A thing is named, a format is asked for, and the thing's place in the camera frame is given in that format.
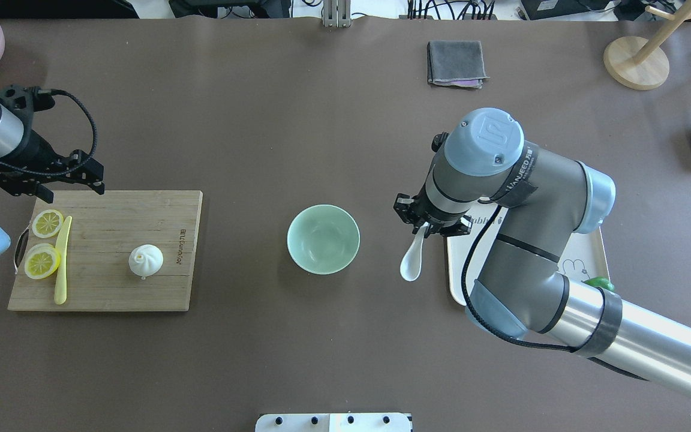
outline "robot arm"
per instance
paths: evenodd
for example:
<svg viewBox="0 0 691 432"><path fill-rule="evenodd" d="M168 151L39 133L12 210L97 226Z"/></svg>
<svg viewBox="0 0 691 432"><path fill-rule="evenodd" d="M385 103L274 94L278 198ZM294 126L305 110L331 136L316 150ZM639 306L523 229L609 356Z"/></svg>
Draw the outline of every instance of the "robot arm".
<svg viewBox="0 0 691 432"><path fill-rule="evenodd" d="M475 200L508 207L477 285L568 351L691 397L691 328L557 272L570 234L592 232L611 211L609 177L526 142L497 109L474 110L433 147L420 193L396 199L405 223L415 232L428 223L426 236L464 235Z"/></svg>
<svg viewBox="0 0 691 432"><path fill-rule="evenodd" d="M68 96L87 115L93 131L90 153L75 150L69 156L60 156L31 129L35 112L55 106L53 95ZM0 188L9 194L35 195L52 203L52 191L44 186L52 181L86 184L98 194L103 194L103 165L92 158L96 144L94 122L87 109L73 95L62 90L17 85L0 91ZM0 229L0 254L9 244L9 237Z"/></svg>

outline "wooden stand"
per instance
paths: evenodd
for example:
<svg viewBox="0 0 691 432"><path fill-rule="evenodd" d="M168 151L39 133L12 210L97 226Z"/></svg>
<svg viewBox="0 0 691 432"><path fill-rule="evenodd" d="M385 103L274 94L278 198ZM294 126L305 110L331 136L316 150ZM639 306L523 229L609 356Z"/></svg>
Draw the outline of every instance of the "wooden stand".
<svg viewBox="0 0 691 432"><path fill-rule="evenodd" d="M691 0L687 0L675 14L652 6L647 6L647 12L668 20L652 39L625 36L614 40L604 50L606 71L620 84L635 90L652 90L666 81L669 63L660 45L683 22L691 19Z"/></svg>

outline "lemon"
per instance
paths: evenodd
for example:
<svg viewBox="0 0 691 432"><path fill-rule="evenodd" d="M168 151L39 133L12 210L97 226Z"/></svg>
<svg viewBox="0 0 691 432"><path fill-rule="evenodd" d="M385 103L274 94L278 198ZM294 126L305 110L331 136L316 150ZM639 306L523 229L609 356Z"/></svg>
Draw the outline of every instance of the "lemon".
<svg viewBox="0 0 691 432"><path fill-rule="evenodd" d="M49 238L60 231L63 226L63 214L57 210L45 210L36 215L31 228L39 238Z"/></svg>
<svg viewBox="0 0 691 432"><path fill-rule="evenodd" d="M60 265L60 254L54 246L40 243L28 250L25 257L25 275L31 279L44 279L55 273Z"/></svg>

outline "wooden cutting board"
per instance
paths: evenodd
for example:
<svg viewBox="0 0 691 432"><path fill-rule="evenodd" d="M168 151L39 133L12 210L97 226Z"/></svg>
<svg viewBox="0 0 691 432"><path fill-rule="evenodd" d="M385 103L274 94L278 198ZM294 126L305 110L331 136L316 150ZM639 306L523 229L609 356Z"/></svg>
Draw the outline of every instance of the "wooden cutting board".
<svg viewBox="0 0 691 432"><path fill-rule="evenodd" d="M201 191L55 191L36 201L31 221L49 208L72 216L68 300L55 304L55 274L35 281L17 269L10 311L187 311L199 236ZM55 239L29 233L25 251ZM142 280L130 270L132 249L153 244L164 264Z"/></svg>

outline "mint green bowl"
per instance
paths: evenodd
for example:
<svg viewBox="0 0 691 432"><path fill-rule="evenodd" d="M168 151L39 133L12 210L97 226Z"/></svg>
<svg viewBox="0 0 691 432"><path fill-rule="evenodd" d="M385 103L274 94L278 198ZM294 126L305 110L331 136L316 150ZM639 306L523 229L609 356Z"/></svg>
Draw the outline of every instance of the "mint green bowl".
<svg viewBox="0 0 691 432"><path fill-rule="evenodd" d="M346 268L359 251L359 227L347 211L322 204L300 212L287 231L287 249L294 262L313 274Z"/></svg>

